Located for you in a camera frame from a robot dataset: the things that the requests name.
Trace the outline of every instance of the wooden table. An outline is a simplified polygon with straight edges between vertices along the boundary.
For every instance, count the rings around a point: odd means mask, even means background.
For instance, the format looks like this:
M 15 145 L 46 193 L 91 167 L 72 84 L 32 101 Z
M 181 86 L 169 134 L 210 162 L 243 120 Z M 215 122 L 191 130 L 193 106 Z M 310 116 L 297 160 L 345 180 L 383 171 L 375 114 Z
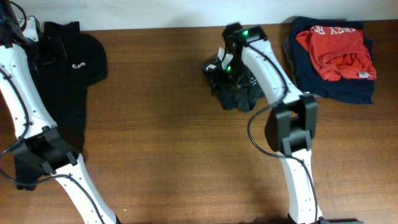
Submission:
M 99 192 L 123 223 L 238 223 L 283 218 L 282 166 L 251 145 L 250 114 L 222 110 L 201 73 L 223 27 L 89 34 L 108 54 L 109 77 L 91 86 L 85 151 Z M 266 25 L 282 66 L 290 24 Z M 366 23 L 378 71 L 373 105 L 319 99 L 313 176 L 327 219 L 398 222 L 398 21 Z M 266 104 L 262 100 L 257 110 Z M 15 141 L 0 104 L 0 148 Z M 254 126 L 266 147 L 267 116 Z M 12 156 L 1 162 L 13 174 Z M 1 223 L 83 223 L 56 182 L 33 192 L 0 179 Z

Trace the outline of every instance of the white logo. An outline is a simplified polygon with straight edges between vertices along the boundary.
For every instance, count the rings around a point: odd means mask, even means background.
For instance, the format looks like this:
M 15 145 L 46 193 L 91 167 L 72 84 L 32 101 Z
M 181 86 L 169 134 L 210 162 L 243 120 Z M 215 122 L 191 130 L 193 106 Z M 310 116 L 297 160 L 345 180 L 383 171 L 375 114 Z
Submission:
M 79 64 L 79 65 L 73 64 L 73 65 L 72 65 L 72 68 L 78 69 L 78 68 L 80 68 L 80 67 L 82 67 L 82 66 L 84 66 L 84 65 L 86 65 L 86 63 L 84 63 L 84 62 L 82 62 L 82 63 Z

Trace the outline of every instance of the red shirt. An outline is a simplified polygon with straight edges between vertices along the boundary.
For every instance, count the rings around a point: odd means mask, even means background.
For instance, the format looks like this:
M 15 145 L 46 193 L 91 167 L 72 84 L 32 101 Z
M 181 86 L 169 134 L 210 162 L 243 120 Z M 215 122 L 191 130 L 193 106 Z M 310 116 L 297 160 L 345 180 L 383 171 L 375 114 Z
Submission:
M 296 36 L 310 54 L 312 65 L 324 80 L 376 79 L 361 30 L 313 26 Z

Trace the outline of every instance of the white backdrop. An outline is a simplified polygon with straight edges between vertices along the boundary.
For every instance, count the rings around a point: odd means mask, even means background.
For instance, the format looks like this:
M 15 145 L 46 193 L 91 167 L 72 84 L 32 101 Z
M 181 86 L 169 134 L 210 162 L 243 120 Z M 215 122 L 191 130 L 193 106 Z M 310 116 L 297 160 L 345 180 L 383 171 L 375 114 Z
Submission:
M 82 30 L 225 26 L 318 19 L 398 19 L 398 0 L 15 0 L 40 22 Z

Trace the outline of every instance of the cable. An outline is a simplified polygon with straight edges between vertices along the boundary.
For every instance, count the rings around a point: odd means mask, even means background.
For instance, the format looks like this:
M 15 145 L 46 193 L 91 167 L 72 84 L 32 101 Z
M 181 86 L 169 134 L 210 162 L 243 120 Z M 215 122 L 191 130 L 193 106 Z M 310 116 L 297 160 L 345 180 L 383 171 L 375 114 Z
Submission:
M 307 168 L 307 166 L 305 165 L 304 161 L 301 161 L 300 159 L 297 159 L 296 157 L 293 157 L 293 156 L 280 156 L 280 155 L 277 155 L 277 154 L 269 153 L 269 152 L 263 150 L 263 149 L 255 142 L 255 140 L 253 139 L 253 136 L 252 136 L 251 131 L 250 131 L 250 127 L 251 127 L 251 124 L 253 123 L 253 121 L 254 121 L 260 114 L 263 114 L 263 113 L 266 112 L 267 110 L 269 110 L 269 109 L 273 108 L 274 106 L 278 105 L 279 103 L 281 103 L 281 102 L 285 99 L 285 97 L 287 96 L 288 88 L 287 88 L 286 80 L 285 80 L 285 78 L 283 77 L 283 74 L 282 74 L 282 73 L 280 72 L 280 70 L 277 68 L 277 66 L 275 65 L 275 63 L 274 63 L 271 59 L 269 59 L 268 56 L 264 55 L 260 50 L 256 49 L 255 47 L 251 46 L 250 44 L 246 44 L 246 46 L 249 47 L 250 49 L 254 50 L 255 52 L 257 52 L 257 53 L 260 54 L 261 56 L 263 56 L 263 57 L 264 57 L 264 60 L 267 60 L 267 61 L 274 67 L 274 69 L 277 71 L 278 75 L 280 76 L 280 79 L 281 79 L 282 82 L 284 83 L 284 92 L 283 92 L 282 97 L 281 97 L 279 100 L 277 100 L 277 101 L 271 103 L 270 105 L 266 106 L 265 108 L 259 110 L 257 113 L 255 113 L 255 114 L 250 118 L 250 120 L 249 120 L 249 122 L 248 122 L 248 136 L 249 136 L 249 139 L 250 139 L 250 141 L 253 143 L 254 147 L 256 147 L 256 149 L 258 149 L 260 152 L 262 152 L 263 154 L 265 154 L 265 155 L 267 155 L 267 156 L 271 156 L 271 157 L 278 158 L 278 159 L 293 159 L 293 160 L 297 161 L 298 163 L 300 163 L 300 164 L 302 165 L 302 167 L 303 167 L 304 170 L 305 170 L 305 173 L 307 174 L 308 179 L 310 180 L 310 185 L 311 185 L 311 189 L 312 189 L 312 193 L 313 193 L 313 198 L 314 198 L 314 202 L 315 202 L 315 221 L 314 221 L 314 223 L 317 223 L 317 221 L 318 221 L 318 199 L 317 199 L 317 194 L 315 193 L 315 186 L 314 186 L 314 184 L 313 184 L 313 180 L 312 180 L 312 178 L 311 178 L 310 171 L 308 170 L 308 168 Z
M 21 106 L 22 106 L 22 109 L 24 110 L 24 115 L 25 115 L 25 119 L 26 119 L 26 124 L 24 124 L 25 130 L 24 130 L 23 134 L 18 138 L 18 140 L 17 140 L 12 146 L 8 147 L 6 150 L 4 150 L 4 151 L 0 154 L 0 160 L 1 160 L 2 157 L 3 157 L 5 154 L 7 154 L 8 152 L 11 152 L 13 149 L 15 149 L 15 148 L 24 140 L 24 138 L 25 138 L 25 136 L 26 136 L 26 134 L 27 134 L 27 132 L 28 132 L 28 130 L 29 130 L 30 121 L 29 121 L 29 114 L 28 114 L 28 112 L 27 112 L 26 105 L 25 105 L 25 103 L 24 103 L 24 101 L 23 101 L 23 99 L 22 99 L 22 97 L 21 97 L 21 94 L 19 94 L 19 92 L 18 92 L 18 90 L 17 90 L 15 84 L 12 82 L 11 77 L 8 76 L 2 69 L 0 69 L 0 73 L 3 75 L 3 79 L 7 80 L 8 83 L 10 84 L 11 88 L 14 90 L 14 92 L 15 92 L 15 94 L 16 94 L 18 100 L 19 100 L 19 103 L 20 103 Z M 13 182 L 13 183 L 15 183 L 15 184 L 18 184 L 18 185 L 21 185 L 21 186 L 26 186 L 26 187 L 35 186 L 35 185 L 37 185 L 37 184 L 46 183 L 46 182 L 48 182 L 48 181 L 50 181 L 50 180 L 55 180 L 55 179 L 57 179 L 57 178 L 66 178 L 66 179 L 69 179 L 69 180 L 72 181 L 74 184 L 76 184 L 76 186 L 87 196 L 88 200 L 89 200 L 89 201 L 91 202 L 91 204 L 93 205 L 93 207 L 94 207 L 94 209 L 95 209 L 95 212 L 97 213 L 97 216 L 98 216 L 99 220 L 101 221 L 102 224 L 105 224 L 105 222 L 104 222 L 104 220 L 102 219 L 102 216 L 101 216 L 101 214 L 100 214 L 100 211 L 98 210 L 98 207 L 96 206 L 94 200 L 91 198 L 91 196 L 89 195 L 89 193 L 88 193 L 88 192 L 87 192 L 75 179 L 73 179 L 73 178 L 72 178 L 71 176 L 69 176 L 69 175 L 65 175 L 65 174 L 56 175 L 56 176 L 53 176 L 53 177 L 49 177 L 49 178 L 46 178 L 46 179 L 43 179 L 43 180 L 39 180 L 39 181 L 35 181 L 35 182 L 32 182 L 32 183 L 26 184 L 26 183 L 19 182 L 18 180 L 13 179 L 13 178 L 10 177 L 9 175 L 7 175 L 7 174 L 3 171 L 3 169 L 2 169 L 1 167 L 0 167 L 0 174 L 1 174 L 4 178 L 6 178 L 7 180 L 9 180 L 9 181 L 11 181 L 11 182 Z
M 15 7 L 17 7 L 21 11 L 21 13 L 24 15 L 25 22 L 24 22 L 24 25 L 22 25 L 22 27 L 21 27 L 22 31 L 24 32 L 26 29 L 26 26 L 27 26 L 27 16 L 26 16 L 25 10 L 22 7 L 20 7 L 20 5 L 18 5 L 17 3 L 13 2 L 13 1 L 10 1 L 10 3 L 13 4 Z

